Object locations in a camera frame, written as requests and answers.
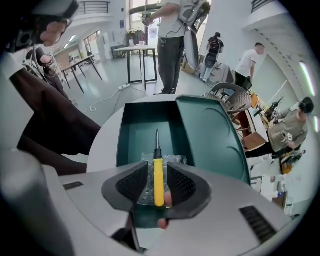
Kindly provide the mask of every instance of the box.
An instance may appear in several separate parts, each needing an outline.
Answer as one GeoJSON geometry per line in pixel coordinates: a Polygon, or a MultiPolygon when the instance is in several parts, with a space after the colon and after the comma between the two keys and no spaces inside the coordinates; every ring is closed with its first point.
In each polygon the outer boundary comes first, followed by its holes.
{"type": "Polygon", "coordinates": [[[182,62],[182,68],[181,68],[182,71],[186,72],[186,73],[189,73],[189,74],[194,74],[196,71],[189,65],[188,61],[186,58],[183,59],[183,62],[182,62]]]}

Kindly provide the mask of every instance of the brown cloth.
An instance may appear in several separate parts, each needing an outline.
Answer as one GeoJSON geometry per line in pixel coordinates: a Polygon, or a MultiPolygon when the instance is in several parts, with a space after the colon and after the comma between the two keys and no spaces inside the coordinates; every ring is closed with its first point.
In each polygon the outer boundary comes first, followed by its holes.
{"type": "Polygon", "coordinates": [[[43,70],[44,70],[44,76],[45,76],[46,80],[48,81],[48,83],[53,88],[55,88],[59,93],[61,93],[68,101],[71,102],[68,95],[64,91],[64,87],[61,84],[61,81],[60,81],[57,73],[48,66],[45,66],[43,68],[43,70]]]}
{"type": "Polygon", "coordinates": [[[60,154],[89,155],[101,127],[55,88],[26,70],[18,71],[10,80],[34,111],[18,148],[54,167],[59,175],[84,173],[86,165],[60,154]]]}

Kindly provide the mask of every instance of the gray pants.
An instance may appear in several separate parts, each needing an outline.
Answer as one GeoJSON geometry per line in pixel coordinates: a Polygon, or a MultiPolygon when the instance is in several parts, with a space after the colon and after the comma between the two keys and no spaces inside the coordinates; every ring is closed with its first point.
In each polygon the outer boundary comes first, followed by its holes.
{"type": "Polygon", "coordinates": [[[180,69],[181,58],[184,53],[184,38],[161,38],[158,40],[158,64],[159,75],[163,82],[163,94],[171,94],[176,91],[180,69]]]}

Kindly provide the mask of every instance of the man in white t-shirt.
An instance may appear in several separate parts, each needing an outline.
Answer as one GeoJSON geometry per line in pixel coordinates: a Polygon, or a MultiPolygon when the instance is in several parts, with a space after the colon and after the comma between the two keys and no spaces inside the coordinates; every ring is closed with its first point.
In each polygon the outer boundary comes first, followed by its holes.
{"type": "Polygon", "coordinates": [[[163,82],[162,94],[175,93],[179,75],[180,62],[184,52],[186,26],[178,19],[181,6],[187,0],[162,0],[164,6],[145,20],[150,25],[161,18],[158,39],[159,74],[163,82]]]}
{"type": "Polygon", "coordinates": [[[255,73],[255,65],[259,55],[265,53],[265,46],[262,43],[257,42],[254,49],[250,49],[244,52],[238,66],[235,69],[235,84],[243,87],[246,80],[252,81],[255,73]]]}

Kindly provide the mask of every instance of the vent grille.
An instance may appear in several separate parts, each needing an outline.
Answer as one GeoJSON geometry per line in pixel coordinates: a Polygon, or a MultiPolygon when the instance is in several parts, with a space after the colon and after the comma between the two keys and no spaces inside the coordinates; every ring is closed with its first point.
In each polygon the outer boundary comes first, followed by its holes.
{"type": "Polygon", "coordinates": [[[275,229],[266,221],[254,206],[239,209],[261,244],[276,234],[275,229]]]}

